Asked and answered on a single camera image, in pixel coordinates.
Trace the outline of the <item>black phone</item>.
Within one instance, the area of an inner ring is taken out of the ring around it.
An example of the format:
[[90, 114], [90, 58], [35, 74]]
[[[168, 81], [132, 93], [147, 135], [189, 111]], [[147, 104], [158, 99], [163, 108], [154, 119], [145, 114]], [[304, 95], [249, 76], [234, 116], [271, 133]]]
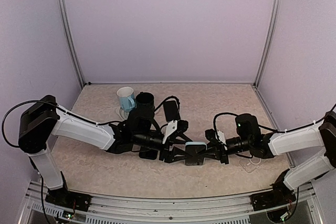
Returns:
[[204, 163], [204, 156], [200, 155], [199, 153], [206, 150], [205, 146], [186, 146], [185, 151], [191, 155], [185, 160], [186, 166], [198, 166], [203, 165]]
[[163, 108], [167, 122], [178, 121], [181, 119], [176, 101], [172, 100], [164, 102]]

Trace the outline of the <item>clear magsafe phone case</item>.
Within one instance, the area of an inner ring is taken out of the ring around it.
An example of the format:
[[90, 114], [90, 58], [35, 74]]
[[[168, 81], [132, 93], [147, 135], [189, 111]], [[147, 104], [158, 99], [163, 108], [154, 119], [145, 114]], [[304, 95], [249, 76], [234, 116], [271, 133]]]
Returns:
[[241, 158], [239, 160], [240, 166], [246, 171], [248, 174], [251, 174], [254, 172], [256, 169], [258, 169], [261, 164], [262, 164], [262, 159], [261, 158]]

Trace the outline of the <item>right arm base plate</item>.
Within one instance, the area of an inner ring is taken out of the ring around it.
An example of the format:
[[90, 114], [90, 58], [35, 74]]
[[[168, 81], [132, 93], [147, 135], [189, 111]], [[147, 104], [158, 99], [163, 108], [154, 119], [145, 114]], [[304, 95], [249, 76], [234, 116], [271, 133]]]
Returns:
[[260, 211], [273, 208], [296, 201], [295, 194], [290, 191], [282, 193], [280, 191], [266, 191], [263, 193], [252, 194], [250, 196], [251, 204], [254, 211]]

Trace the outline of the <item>black phone case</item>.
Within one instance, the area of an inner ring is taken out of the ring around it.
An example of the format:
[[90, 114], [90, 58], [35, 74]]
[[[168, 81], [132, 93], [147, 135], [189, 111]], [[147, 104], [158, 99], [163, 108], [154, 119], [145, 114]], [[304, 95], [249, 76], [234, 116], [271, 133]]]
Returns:
[[139, 153], [139, 158], [156, 160], [158, 156], [158, 151], [156, 150], [146, 150]]

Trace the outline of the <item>light blue phone case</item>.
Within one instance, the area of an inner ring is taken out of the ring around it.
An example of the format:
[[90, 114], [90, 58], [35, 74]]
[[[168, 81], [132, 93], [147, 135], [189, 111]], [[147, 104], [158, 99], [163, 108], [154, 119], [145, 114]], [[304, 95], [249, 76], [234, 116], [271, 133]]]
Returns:
[[204, 142], [187, 142], [185, 143], [185, 147], [186, 146], [205, 146], [207, 147], [206, 143]]

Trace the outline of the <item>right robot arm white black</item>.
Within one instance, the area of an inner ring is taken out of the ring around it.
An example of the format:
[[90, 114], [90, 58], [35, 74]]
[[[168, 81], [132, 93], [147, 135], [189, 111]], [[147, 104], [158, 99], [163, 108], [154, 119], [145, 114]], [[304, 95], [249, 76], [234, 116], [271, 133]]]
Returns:
[[281, 204], [294, 190], [302, 184], [323, 176], [335, 169], [335, 112], [329, 111], [325, 116], [310, 124], [283, 132], [270, 130], [261, 133], [261, 125], [254, 115], [244, 113], [235, 116], [237, 137], [225, 139], [213, 128], [206, 130], [209, 143], [205, 150], [198, 152], [199, 157], [208, 157], [228, 164], [229, 155], [248, 151], [252, 157], [260, 159], [274, 158], [301, 149], [321, 147], [314, 156], [285, 172], [273, 184], [269, 192], [269, 201], [273, 205]]

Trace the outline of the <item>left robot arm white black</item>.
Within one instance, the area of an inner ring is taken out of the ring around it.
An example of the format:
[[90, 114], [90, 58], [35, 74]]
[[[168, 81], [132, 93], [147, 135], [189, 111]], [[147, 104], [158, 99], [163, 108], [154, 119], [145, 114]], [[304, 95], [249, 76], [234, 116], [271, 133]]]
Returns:
[[73, 193], [66, 188], [62, 172], [57, 168], [47, 140], [50, 135], [63, 136], [98, 147], [109, 153], [121, 154], [131, 151], [134, 145], [145, 152], [157, 151], [160, 160], [174, 163], [191, 157], [186, 151], [175, 147], [188, 128], [188, 122], [173, 120], [162, 133], [152, 108], [140, 106], [132, 110], [128, 118], [114, 125], [99, 123], [72, 113], [59, 106], [56, 98], [47, 95], [33, 105], [20, 118], [19, 148], [27, 153], [40, 173], [53, 197], [66, 206], [73, 201]]

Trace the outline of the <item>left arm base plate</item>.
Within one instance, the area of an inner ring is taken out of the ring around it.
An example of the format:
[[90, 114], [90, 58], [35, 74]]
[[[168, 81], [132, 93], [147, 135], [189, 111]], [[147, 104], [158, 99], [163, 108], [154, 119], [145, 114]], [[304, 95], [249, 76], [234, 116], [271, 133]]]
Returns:
[[88, 194], [52, 190], [47, 193], [45, 201], [56, 206], [87, 212], [91, 199]]

